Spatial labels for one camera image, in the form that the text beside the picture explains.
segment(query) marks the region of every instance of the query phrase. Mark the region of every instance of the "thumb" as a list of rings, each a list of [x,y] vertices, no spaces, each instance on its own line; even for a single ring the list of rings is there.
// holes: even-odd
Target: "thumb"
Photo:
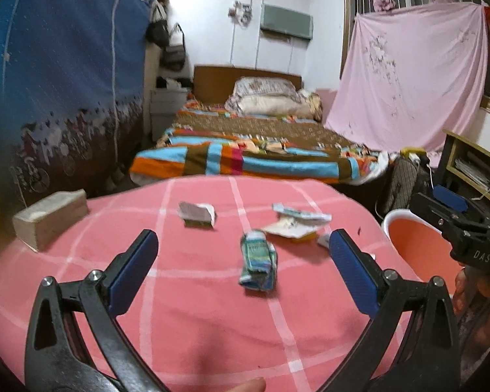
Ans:
[[[266,387],[267,384],[265,383],[265,379],[260,377],[243,383],[240,386],[236,386],[228,392],[265,392]]]

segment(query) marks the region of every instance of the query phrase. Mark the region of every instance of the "brown bedsheet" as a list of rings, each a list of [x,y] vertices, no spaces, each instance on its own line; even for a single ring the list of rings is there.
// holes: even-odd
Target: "brown bedsheet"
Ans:
[[[290,142],[302,148],[353,145],[352,141],[334,131],[325,129],[317,122],[302,122],[302,120],[291,120],[291,118],[238,117],[223,111],[217,116],[200,116],[198,113],[181,111],[176,116],[174,123],[176,128],[178,125],[186,125],[194,131],[211,131],[229,135],[243,134],[261,141]]]

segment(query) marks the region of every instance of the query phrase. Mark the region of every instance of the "metal screw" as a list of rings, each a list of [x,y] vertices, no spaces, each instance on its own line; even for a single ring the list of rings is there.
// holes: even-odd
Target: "metal screw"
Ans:
[[[383,272],[383,275],[384,275],[384,278],[387,279],[387,280],[389,280],[389,281],[393,281],[393,280],[397,280],[398,279],[398,274],[394,270],[386,269]]]
[[[53,280],[54,278],[52,278],[51,276],[44,277],[42,279],[42,286],[43,287],[51,286],[53,284]]]
[[[96,269],[93,269],[93,270],[92,270],[92,271],[89,273],[88,277],[89,277],[89,280],[90,280],[90,281],[95,282],[96,280],[99,280],[99,279],[102,277],[102,274],[103,274],[103,272],[102,272],[101,270],[96,270]]]
[[[439,276],[435,276],[434,279],[432,279],[432,282],[437,287],[443,287],[445,285],[445,281]]]

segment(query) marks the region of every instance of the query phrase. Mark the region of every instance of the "nightstand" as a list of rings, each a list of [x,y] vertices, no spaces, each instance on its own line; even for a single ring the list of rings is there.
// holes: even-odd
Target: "nightstand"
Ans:
[[[163,132],[171,126],[190,92],[191,90],[186,88],[178,90],[156,88],[151,92],[149,112],[154,141],[160,139]]]
[[[475,202],[490,210],[490,192],[486,192],[490,188],[490,152],[451,131],[444,133],[447,136],[434,183],[468,199],[484,195]]]

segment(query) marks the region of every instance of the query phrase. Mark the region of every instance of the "pink checkered tablecloth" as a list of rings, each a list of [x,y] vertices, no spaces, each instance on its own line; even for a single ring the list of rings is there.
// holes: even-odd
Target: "pink checkered tablecloth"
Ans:
[[[185,228],[180,201],[210,203],[214,231]],[[365,327],[325,248],[272,238],[279,267],[275,293],[238,285],[243,231],[276,220],[271,204],[332,214],[382,268],[409,279],[412,269],[366,209],[317,181],[195,176],[89,200],[91,213],[44,253],[15,240],[0,257],[0,355],[24,378],[27,324],[38,285],[104,269],[144,228],[160,240],[159,256],[120,325],[143,359],[173,391],[222,391],[255,377],[270,391],[316,390]],[[78,314],[97,367],[110,373],[83,314]],[[398,327],[378,369],[386,370],[404,329]]]

